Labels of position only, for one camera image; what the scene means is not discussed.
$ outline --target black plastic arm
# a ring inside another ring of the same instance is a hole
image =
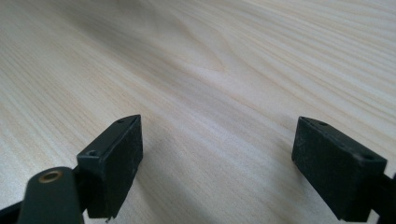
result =
[[[319,120],[300,117],[292,160],[338,219],[396,223],[396,182],[387,160]]]
[[[22,202],[0,211],[0,223],[83,223],[116,217],[143,159],[139,115],[119,119],[78,156],[72,170],[55,167],[33,176]]]

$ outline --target hole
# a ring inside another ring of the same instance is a hole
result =
[[[96,151],[95,150],[91,150],[87,153],[87,155],[89,156],[96,156]]]
[[[372,155],[363,155],[363,158],[369,161],[372,161],[374,159]]]
[[[42,183],[42,184],[48,184],[50,182],[53,182],[57,179],[59,179],[62,176],[62,172],[61,171],[49,171],[48,173],[40,176],[38,178],[38,182]]]

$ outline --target wooden table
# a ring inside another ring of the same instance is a hole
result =
[[[338,223],[290,159],[297,118],[393,175],[395,71],[393,0],[2,1],[0,207],[141,114],[115,223]]]

